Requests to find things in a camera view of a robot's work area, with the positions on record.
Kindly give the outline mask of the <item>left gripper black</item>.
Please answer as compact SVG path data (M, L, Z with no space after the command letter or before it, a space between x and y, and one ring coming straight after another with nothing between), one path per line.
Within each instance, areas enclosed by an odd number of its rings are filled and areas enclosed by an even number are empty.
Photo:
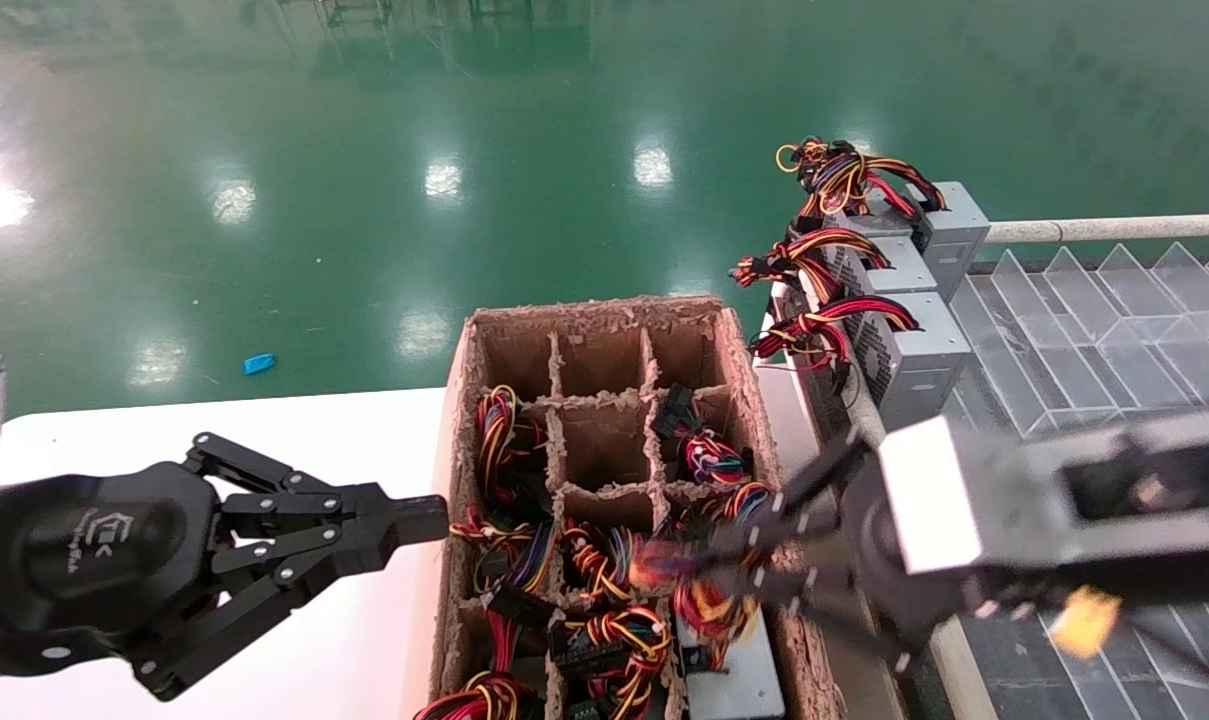
M219 497L202 477L241 489L220 503L230 530L278 539L206 567ZM214 432L193 439L184 469L0 486L0 677L118 656L173 701L336 580L447 536L442 497L331 486Z

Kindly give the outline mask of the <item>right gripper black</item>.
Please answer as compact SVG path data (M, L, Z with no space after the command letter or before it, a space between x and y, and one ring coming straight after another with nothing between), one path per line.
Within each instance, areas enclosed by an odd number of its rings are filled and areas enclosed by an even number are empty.
M840 510L820 509L816 501L828 489L846 483L843 538L851 551L856 582L873 609L891 621L901 641L828 606L825 597L838 591L815 568L781 571L731 567L724 570L724 588L802 619L866 656L883 661L889 670L901 675L915 664L915 650L904 641L929 641L938 625L968 611L965 585L973 571L906 573L883 474L878 465L864 465L869 459L870 443L856 430L835 439L805 461L764 505L744 519L719 527L700 559L760 561L781 544L825 536L840 527Z

